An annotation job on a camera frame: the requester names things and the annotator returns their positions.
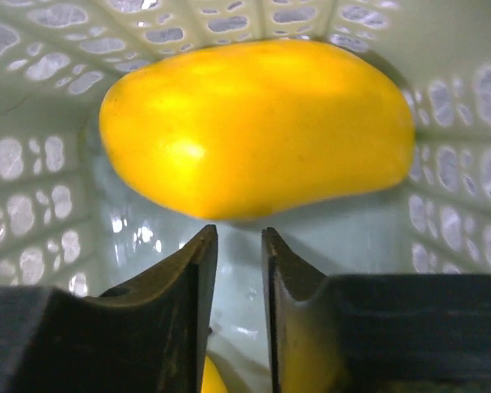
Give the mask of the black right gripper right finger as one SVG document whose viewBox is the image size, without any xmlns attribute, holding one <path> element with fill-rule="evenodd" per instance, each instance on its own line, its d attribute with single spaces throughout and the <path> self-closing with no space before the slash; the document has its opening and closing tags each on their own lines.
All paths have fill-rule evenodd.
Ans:
<svg viewBox="0 0 491 393">
<path fill-rule="evenodd" d="M 275 392 L 491 392 L 491 275 L 326 275 L 262 233 Z"/>
</svg>

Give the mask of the blue green plastic basket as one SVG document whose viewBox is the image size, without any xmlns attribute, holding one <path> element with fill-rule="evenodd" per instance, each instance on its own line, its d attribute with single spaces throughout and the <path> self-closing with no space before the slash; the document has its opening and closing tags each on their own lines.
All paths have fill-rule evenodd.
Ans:
<svg viewBox="0 0 491 393">
<path fill-rule="evenodd" d="M 101 294 L 202 226 L 126 187 L 97 113 L 129 71 L 265 38 L 342 47 L 416 122 L 406 181 L 218 226 L 208 351 L 231 392 L 272 389 L 261 232 L 335 273 L 491 273 L 491 1 L 0 1 L 0 285 Z"/>
</svg>

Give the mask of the yellow pear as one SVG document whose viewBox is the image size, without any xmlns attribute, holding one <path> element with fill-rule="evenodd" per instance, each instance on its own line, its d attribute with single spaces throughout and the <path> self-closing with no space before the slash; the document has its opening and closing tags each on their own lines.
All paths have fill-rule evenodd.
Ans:
<svg viewBox="0 0 491 393">
<path fill-rule="evenodd" d="M 227 387 L 211 358 L 206 355 L 202 376 L 201 393 L 228 393 Z"/>
</svg>

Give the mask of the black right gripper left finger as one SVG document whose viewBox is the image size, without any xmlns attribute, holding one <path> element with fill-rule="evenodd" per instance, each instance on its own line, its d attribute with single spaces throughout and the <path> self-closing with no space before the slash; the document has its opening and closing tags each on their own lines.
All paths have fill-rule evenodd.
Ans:
<svg viewBox="0 0 491 393">
<path fill-rule="evenodd" d="M 209 224 L 98 297 L 0 287 L 0 392 L 198 392 L 217 258 Z"/>
</svg>

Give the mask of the yellow mango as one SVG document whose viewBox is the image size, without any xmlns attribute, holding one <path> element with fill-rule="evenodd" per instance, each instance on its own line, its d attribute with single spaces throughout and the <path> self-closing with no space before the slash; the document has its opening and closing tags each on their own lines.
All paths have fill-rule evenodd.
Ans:
<svg viewBox="0 0 491 393">
<path fill-rule="evenodd" d="M 276 39 L 125 75 L 101 142 L 134 191 L 197 219 L 247 221 L 403 181 L 414 121 L 392 80 L 342 48 Z"/>
</svg>

